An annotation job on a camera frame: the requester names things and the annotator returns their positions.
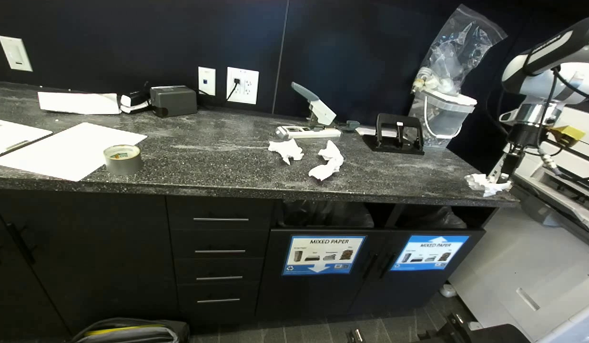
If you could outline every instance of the clear plastic bag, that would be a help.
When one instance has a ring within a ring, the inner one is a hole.
[[[466,76],[506,32],[485,15],[460,5],[433,40],[414,80],[410,116],[425,125],[425,146],[445,148],[462,131],[475,99],[460,93]]]

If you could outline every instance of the wall outlet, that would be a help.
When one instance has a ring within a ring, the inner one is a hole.
[[[27,70],[33,72],[25,44],[21,38],[0,36],[0,44],[4,47],[8,64],[12,70]]]
[[[231,103],[258,103],[258,84],[260,84],[260,70],[250,68],[227,68],[227,101]]]
[[[218,70],[208,66],[199,66],[199,93],[201,95],[218,95]]]

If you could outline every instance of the countertop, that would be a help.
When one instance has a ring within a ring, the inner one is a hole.
[[[159,118],[153,112],[122,116],[52,114],[39,108],[37,89],[0,84],[0,118],[52,131],[80,122],[145,133],[140,143],[143,167],[128,177],[105,165],[80,183],[0,167],[0,188],[54,192],[115,192],[172,196],[307,198],[349,202],[507,205],[513,196],[483,198],[466,175],[475,169],[450,150],[424,156],[374,152],[355,133],[332,139],[345,156],[338,175],[319,183],[309,169],[323,164],[319,150],[328,139],[300,139],[305,156],[286,165],[269,141],[279,141],[279,124],[269,114],[201,110]]]

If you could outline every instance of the crumpled white paper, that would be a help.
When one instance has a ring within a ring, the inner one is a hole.
[[[332,141],[328,141],[326,148],[319,150],[319,156],[323,156],[328,162],[309,171],[309,177],[315,177],[319,181],[330,179],[345,164],[344,154]]]
[[[286,162],[288,165],[292,164],[292,160],[302,160],[305,156],[302,146],[294,139],[271,141],[269,150],[281,154],[283,162]]]
[[[492,181],[488,181],[488,177],[485,173],[471,173],[471,175],[466,177],[466,181],[467,181],[469,188],[483,190],[485,198],[494,196],[494,194],[504,192],[504,190],[511,190],[511,181],[492,183]]]

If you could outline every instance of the bin label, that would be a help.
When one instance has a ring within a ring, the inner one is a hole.
[[[391,270],[445,270],[469,236],[412,234]]]
[[[286,276],[351,274],[366,236],[292,236]]]

